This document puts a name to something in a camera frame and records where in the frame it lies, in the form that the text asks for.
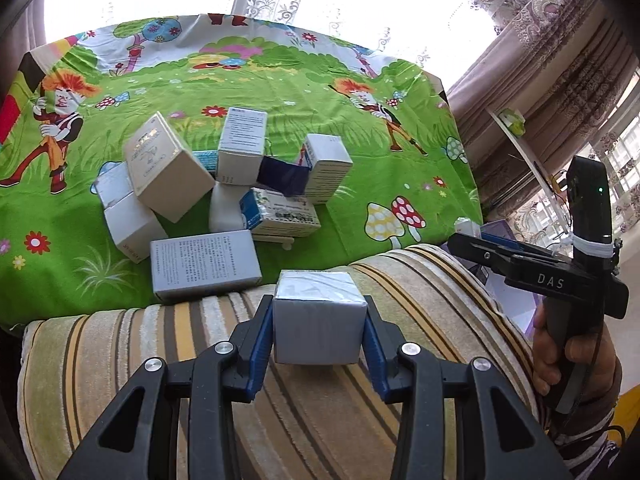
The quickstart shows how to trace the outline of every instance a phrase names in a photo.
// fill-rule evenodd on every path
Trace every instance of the gray box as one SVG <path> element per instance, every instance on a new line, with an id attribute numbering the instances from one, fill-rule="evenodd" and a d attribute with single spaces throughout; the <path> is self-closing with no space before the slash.
<path id="1" fill-rule="evenodd" d="M 273 298 L 277 363 L 358 362 L 367 301 L 346 272 L 283 270 Z"/>
<path id="2" fill-rule="evenodd" d="M 247 230 L 152 242 L 151 276 L 158 299 L 173 302 L 240 291 L 262 279 Z"/>

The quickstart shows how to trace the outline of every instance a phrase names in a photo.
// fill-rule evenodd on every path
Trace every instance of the green tablecloth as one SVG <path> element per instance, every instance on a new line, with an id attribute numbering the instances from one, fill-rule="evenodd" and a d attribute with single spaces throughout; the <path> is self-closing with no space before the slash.
<path id="1" fill-rule="evenodd" d="M 33 50 L 0 112 L 0 324 L 153 301 L 148 260 L 116 249 L 92 182 L 156 110 L 193 150 L 217 147 L 231 106 L 267 111 L 268 152 L 286 160 L 309 132 L 342 137 L 354 165 L 317 207 L 322 228 L 289 251 L 256 244 L 266 282 L 284 268 L 444 241 L 456 218 L 481 214 L 443 96 L 407 61 L 219 14 L 123 23 Z M 400 206 L 404 222 L 391 213 Z M 161 222 L 172 237 L 202 234 L 208 208 L 209 195 L 177 224 Z"/>

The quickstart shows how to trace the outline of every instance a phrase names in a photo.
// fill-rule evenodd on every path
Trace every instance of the cardboard box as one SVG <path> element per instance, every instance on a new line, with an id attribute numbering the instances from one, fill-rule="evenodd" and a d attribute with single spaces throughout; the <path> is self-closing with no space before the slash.
<path id="1" fill-rule="evenodd" d="M 358 362 L 367 301 L 346 272 L 283 270 L 273 297 L 277 363 Z"/>
<path id="2" fill-rule="evenodd" d="M 151 244 L 151 277 L 161 301 L 240 291 L 262 279 L 247 230 L 158 240 Z"/>
<path id="3" fill-rule="evenodd" d="M 167 238 L 154 212 L 140 202 L 135 193 L 129 193 L 105 209 L 104 218 L 113 243 L 134 263 L 148 258 L 153 240 Z"/>
<path id="4" fill-rule="evenodd" d="M 102 207 L 107 209 L 133 192 L 133 185 L 129 179 L 127 165 L 121 162 L 106 173 L 98 176 L 94 181 Z"/>
<path id="5" fill-rule="evenodd" d="M 213 185 L 213 177 L 159 112 L 124 145 L 129 177 L 140 202 L 177 222 Z"/>
<path id="6" fill-rule="evenodd" d="M 323 204 L 334 195 L 353 161 L 340 137 L 308 134 L 300 150 L 298 165 L 311 168 L 305 196 L 313 204 Z"/>
<path id="7" fill-rule="evenodd" d="M 255 235 L 303 237 L 320 228 L 316 210 L 303 196 L 252 187 L 240 200 L 240 211 Z"/>
<path id="8" fill-rule="evenodd" d="M 253 186 L 264 155 L 267 112 L 229 108 L 218 144 L 216 180 L 223 184 Z"/>

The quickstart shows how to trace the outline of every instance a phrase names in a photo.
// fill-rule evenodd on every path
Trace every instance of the blue gripper pad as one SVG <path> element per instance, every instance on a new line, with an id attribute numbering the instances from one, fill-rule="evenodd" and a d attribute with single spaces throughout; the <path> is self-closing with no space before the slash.
<path id="1" fill-rule="evenodd" d="M 362 349 L 364 357 L 367 359 L 369 377 L 373 389 L 380 396 L 383 402 L 387 402 L 391 388 L 386 378 L 386 361 L 382 352 L 382 346 L 378 339 L 378 334 L 373 328 L 373 323 L 369 314 L 364 320 L 364 332 L 362 334 Z"/>
<path id="2" fill-rule="evenodd" d="M 251 400 L 255 399 L 262 388 L 264 375 L 267 373 L 269 364 L 269 355 L 273 347 L 273 303 L 269 304 L 269 309 L 264 315 L 260 332 L 255 339 L 254 349 L 249 359 L 249 381 L 246 386 L 247 397 Z"/>

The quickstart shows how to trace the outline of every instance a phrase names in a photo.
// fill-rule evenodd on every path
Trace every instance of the cartoon character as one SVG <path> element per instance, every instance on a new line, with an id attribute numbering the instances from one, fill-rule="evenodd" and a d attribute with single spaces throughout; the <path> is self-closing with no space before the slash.
<path id="1" fill-rule="evenodd" d="M 331 90 L 335 90 L 339 94 L 347 96 L 356 108 L 370 112 L 371 115 L 385 121 L 386 129 L 389 132 L 389 137 L 391 137 L 391 147 L 389 149 L 392 152 L 402 151 L 402 147 L 394 137 L 394 133 L 397 133 L 400 134 L 403 139 L 415 146 L 422 155 L 427 156 L 427 153 L 420 147 L 418 142 L 402 129 L 402 124 L 398 121 L 398 118 L 396 118 L 388 108 L 383 107 L 382 104 L 376 101 L 376 98 L 373 97 L 373 88 L 366 84 L 357 83 L 354 80 L 346 78 L 336 79 L 334 81 L 334 85 L 329 85 L 329 88 Z"/>
<path id="2" fill-rule="evenodd" d="M 55 95 L 54 111 L 51 113 L 45 110 L 47 101 L 44 91 L 53 91 Z M 19 184 L 28 165 L 37 156 L 47 153 L 51 194 L 64 191 L 66 152 L 82 129 L 82 115 L 77 112 L 78 107 L 85 98 L 95 96 L 99 91 L 97 86 L 87 83 L 83 76 L 71 70 L 62 69 L 45 76 L 40 85 L 40 97 L 33 106 L 33 117 L 42 123 L 42 142 L 27 155 L 10 177 L 0 180 L 0 187 Z"/>

